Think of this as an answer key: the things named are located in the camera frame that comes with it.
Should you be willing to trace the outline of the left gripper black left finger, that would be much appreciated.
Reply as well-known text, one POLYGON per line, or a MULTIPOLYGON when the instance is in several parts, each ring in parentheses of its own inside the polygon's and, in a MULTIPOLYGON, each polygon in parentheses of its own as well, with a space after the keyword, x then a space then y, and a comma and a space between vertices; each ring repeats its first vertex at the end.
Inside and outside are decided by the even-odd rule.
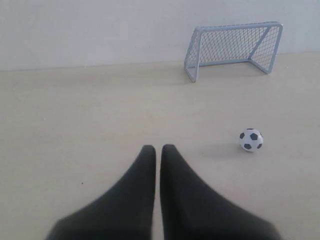
POLYGON ((150 240, 156 150, 144 145, 126 173, 98 199, 58 220, 48 240, 150 240))

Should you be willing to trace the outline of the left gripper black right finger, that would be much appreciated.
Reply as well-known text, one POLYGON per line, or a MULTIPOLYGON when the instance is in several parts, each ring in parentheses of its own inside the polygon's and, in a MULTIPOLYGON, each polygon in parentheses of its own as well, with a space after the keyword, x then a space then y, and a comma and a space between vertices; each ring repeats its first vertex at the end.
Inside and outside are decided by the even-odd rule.
POLYGON ((161 151, 160 204, 166 240, 278 240, 274 225, 203 181, 173 144, 161 151))

